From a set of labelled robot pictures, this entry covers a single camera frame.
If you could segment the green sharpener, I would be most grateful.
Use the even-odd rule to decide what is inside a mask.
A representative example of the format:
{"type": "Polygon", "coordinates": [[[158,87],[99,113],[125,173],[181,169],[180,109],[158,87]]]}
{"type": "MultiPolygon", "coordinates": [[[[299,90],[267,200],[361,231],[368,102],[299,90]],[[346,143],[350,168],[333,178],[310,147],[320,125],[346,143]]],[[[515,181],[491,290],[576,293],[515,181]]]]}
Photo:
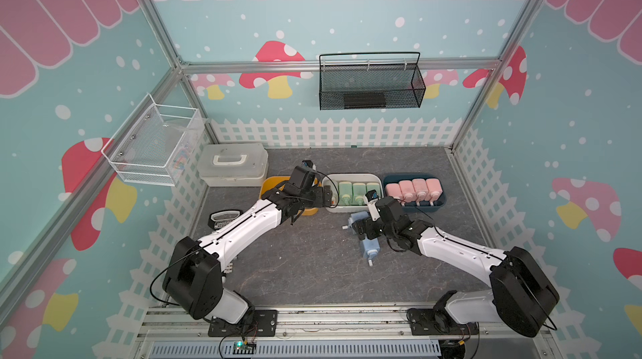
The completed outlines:
{"type": "Polygon", "coordinates": [[[351,206],[353,201],[353,184],[348,181],[339,183],[339,206],[351,206]]]}
{"type": "Polygon", "coordinates": [[[369,183],[367,183],[366,184],[366,193],[369,193],[371,191],[375,192],[377,199],[381,198],[382,193],[381,193],[381,186],[380,186],[379,183],[377,183],[377,182],[369,182],[369,183]]]}
{"type": "Polygon", "coordinates": [[[365,183],[355,182],[352,183],[353,197],[351,205],[362,206],[366,205],[365,195],[367,193],[367,188],[365,183]]]}

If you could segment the yellow storage box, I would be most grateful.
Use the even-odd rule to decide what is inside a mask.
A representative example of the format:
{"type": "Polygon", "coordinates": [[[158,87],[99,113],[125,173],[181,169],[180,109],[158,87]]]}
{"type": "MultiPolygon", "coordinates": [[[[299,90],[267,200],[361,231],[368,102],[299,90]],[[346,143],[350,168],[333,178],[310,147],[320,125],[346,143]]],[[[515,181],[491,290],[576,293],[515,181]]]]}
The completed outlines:
{"type": "MultiPolygon", "coordinates": [[[[262,198],[269,190],[277,187],[281,183],[286,182],[288,180],[289,180],[289,176],[273,176],[273,177],[267,178],[262,184],[259,197],[262,198]]],[[[318,208],[306,209],[303,212],[303,216],[312,216],[317,214],[318,211],[319,211],[318,208]]]]}

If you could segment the translucent lidded case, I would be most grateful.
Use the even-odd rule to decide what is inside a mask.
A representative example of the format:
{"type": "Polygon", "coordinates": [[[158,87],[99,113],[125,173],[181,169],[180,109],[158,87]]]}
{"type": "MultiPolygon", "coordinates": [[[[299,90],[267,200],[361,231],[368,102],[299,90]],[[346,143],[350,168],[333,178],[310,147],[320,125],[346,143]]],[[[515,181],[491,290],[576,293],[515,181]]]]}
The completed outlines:
{"type": "Polygon", "coordinates": [[[269,153],[260,143],[207,145],[197,171],[209,187],[261,187],[269,170],[269,153]]]}

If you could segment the pink sharpener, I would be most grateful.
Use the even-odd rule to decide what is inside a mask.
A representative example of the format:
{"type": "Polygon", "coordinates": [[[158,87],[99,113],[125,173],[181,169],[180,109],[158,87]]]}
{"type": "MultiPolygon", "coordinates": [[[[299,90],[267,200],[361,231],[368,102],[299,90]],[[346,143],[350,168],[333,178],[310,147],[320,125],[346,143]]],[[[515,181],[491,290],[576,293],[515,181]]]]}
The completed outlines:
{"type": "Polygon", "coordinates": [[[402,194],[402,204],[408,204],[416,201],[416,190],[411,180],[401,180],[399,187],[402,194]]]}
{"type": "Polygon", "coordinates": [[[426,200],[431,206],[434,206],[443,194],[441,181],[438,178],[428,178],[426,180],[426,188],[428,189],[428,197],[426,200]]]}
{"type": "Polygon", "coordinates": [[[416,204],[420,205],[421,202],[429,198],[429,189],[424,178],[414,178],[412,180],[413,188],[416,195],[416,204]]]}
{"type": "Polygon", "coordinates": [[[388,196],[394,198],[395,200],[399,200],[399,201],[404,200],[404,195],[401,191],[401,187],[397,183],[387,184],[386,193],[388,196]]]}

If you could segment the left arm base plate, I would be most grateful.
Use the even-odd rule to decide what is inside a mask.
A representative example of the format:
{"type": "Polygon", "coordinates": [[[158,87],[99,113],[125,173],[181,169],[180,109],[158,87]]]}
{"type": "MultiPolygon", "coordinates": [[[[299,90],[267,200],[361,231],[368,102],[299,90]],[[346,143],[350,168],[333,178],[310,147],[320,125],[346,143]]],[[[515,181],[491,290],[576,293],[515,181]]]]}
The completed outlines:
{"type": "Polygon", "coordinates": [[[256,310],[250,308],[237,323],[229,323],[219,318],[210,320],[209,337],[274,337],[279,312],[276,310],[256,310]]]}

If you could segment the teal storage box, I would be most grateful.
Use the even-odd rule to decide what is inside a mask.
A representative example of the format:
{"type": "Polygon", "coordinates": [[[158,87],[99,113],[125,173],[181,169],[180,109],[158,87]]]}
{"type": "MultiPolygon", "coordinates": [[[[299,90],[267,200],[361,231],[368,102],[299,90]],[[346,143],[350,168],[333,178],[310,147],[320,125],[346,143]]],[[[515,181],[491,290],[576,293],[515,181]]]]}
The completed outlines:
{"type": "MultiPolygon", "coordinates": [[[[383,186],[385,189],[386,193],[386,185],[389,183],[397,183],[401,180],[413,180],[414,178],[424,178],[427,180],[428,178],[436,178],[436,176],[431,175],[429,173],[397,173],[397,174],[392,174],[392,175],[387,175],[383,179],[383,186]]],[[[441,198],[436,202],[434,206],[431,206],[430,203],[425,200],[421,202],[420,205],[416,204],[415,202],[408,203],[403,205],[402,201],[399,201],[401,203],[401,206],[405,212],[408,213],[419,213],[420,211],[426,212],[426,213],[434,213],[439,210],[439,208],[443,207],[446,204],[446,193],[443,189],[443,194],[441,195],[441,198]]]]}

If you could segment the black tool rack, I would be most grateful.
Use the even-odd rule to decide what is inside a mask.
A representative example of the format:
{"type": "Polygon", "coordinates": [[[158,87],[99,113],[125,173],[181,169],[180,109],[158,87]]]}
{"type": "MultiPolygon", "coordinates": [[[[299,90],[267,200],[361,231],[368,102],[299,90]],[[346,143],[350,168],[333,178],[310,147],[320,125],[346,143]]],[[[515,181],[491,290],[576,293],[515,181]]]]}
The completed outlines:
{"type": "Polygon", "coordinates": [[[220,230],[243,214],[242,210],[221,210],[211,213],[207,225],[213,230],[220,230]]]}

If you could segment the green sharpener bottom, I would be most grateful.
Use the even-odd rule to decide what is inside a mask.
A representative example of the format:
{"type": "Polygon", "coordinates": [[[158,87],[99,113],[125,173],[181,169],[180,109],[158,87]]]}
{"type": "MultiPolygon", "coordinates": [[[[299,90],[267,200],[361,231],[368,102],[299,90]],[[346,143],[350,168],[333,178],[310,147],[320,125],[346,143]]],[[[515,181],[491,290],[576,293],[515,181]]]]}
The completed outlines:
{"type": "Polygon", "coordinates": [[[366,205],[365,195],[367,193],[367,188],[365,183],[355,182],[352,183],[353,197],[351,205],[362,206],[366,205]]]}

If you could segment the aluminium rail frame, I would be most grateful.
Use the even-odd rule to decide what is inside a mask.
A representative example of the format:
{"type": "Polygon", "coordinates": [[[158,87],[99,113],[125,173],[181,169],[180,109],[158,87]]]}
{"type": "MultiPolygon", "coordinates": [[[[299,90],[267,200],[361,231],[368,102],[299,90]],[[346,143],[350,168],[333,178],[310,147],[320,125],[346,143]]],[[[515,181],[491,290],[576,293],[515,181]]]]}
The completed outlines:
{"type": "Polygon", "coordinates": [[[131,358],[560,358],[551,332],[522,337],[500,323],[477,323],[479,334],[413,336],[406,318],[421,303],[280,306],[274,337],[209,337],[210,324],[179,309],[152,309],[134,339],[131,358]],[[233,355],[236,342],[257,344],[233,355]]]}

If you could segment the blue sharpener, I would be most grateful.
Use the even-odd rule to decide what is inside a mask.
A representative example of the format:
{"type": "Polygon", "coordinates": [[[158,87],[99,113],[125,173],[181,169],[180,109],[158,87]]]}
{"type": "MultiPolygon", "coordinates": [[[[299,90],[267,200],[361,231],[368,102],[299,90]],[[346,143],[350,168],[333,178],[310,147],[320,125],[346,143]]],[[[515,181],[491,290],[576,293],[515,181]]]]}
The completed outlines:
{"type": "Polygon", "coordinates": [[[352,213],[352,215],[349,217],[347,225],[343,226],[343,229],[347,230],[348,228],[351,228],[355,222],[368,219],[369,217],[370,214],[368,211],[352,213]]]}
{"type": "Polygon", "coordinates": [[[359,247],[361,249],[361,254],[363,258],[367,261],[370,267],[373,266],[373,260],[379,255],[381,251],[381,246],[379,240],[367,239],[361,240],[359,242],[359,247]]]}

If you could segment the green circuit board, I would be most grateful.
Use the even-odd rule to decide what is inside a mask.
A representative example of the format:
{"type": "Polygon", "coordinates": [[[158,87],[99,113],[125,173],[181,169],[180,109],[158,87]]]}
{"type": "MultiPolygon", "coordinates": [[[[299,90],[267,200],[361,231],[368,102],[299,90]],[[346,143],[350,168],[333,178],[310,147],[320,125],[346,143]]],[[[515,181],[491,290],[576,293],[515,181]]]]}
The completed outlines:
{"type": "Polygon", "coordinates": [[[247,341],[236,342],[233,346],[233,355],[254,355],[257,352],[257,344],[247,341]]]}

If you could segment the white storage box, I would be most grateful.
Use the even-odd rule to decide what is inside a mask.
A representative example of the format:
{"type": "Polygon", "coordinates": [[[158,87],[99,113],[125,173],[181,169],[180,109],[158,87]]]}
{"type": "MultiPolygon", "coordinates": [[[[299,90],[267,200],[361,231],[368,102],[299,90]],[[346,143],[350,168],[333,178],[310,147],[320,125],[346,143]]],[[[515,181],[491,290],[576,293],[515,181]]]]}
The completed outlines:
{"type": "Polygon", "coordinates": [[[330,191],[333,194],[331,206],[327,208],[330,213],[355,213],[367,209],[366,205],[339,206],[339,183],[341,181],[348,181],[351,183],[361,182],[365,184],[369,182],[377,182],[381,186],[381,193],[383,190],[381,179],[372,173],[331,173],[329,176],[325,176],[322,180],[322,184],[324,186],[329,186],[330,191]]]}

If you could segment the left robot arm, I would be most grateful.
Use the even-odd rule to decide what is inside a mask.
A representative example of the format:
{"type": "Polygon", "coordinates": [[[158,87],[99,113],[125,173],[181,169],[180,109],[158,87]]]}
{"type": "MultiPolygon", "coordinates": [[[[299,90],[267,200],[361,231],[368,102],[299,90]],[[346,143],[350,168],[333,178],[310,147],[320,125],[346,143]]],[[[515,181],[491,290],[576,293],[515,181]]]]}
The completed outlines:
{"type": "Polygon", "coordinates": [[[222,271],[255,240],[304,210],[332,205],[332,191],[324,187],[310,160],[294,168],[289,180],[264,193],[245,213],[199,240],[185,237],[173,251],[164,273],[162,290],[193,319],[207,317],[238,324],[247,318],[250,302],[224,287],[222,271]]]}

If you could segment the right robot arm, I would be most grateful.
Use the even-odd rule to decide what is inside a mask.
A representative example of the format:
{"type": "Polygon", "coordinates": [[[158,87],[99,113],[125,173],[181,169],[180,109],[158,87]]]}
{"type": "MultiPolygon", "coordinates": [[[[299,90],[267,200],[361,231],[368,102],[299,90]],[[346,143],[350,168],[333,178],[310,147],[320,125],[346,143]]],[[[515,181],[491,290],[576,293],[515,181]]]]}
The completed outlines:
{"type": "Polygon", "coordinates": [[[371,200],[366,211],[351,215],[348,226],[365,243],[384,238],[397,245],[397,253],[440,260],[484,283],[486,290],[450,291],[434,305],[451,322],[501,322],[523,337],[536,337],[543,328],[558,328],[552,312],[560,301],[559,293],[524,248],[498,250],[450,235],[429,215],[411,219],[391,197],[371,200]]]}

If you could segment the pink sharpener bottom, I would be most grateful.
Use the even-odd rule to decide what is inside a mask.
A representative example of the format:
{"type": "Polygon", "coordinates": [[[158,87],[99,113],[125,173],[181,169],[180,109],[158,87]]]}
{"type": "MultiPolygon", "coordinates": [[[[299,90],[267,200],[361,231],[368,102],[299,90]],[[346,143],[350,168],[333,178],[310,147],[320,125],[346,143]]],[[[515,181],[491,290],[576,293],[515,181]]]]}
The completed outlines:
{"type": "Polygon", "coordinates": [[[399,187],[402,194],[402,204],[408,204],[416,201],[416,190],[411,180],[401,180],[399,187]]]}

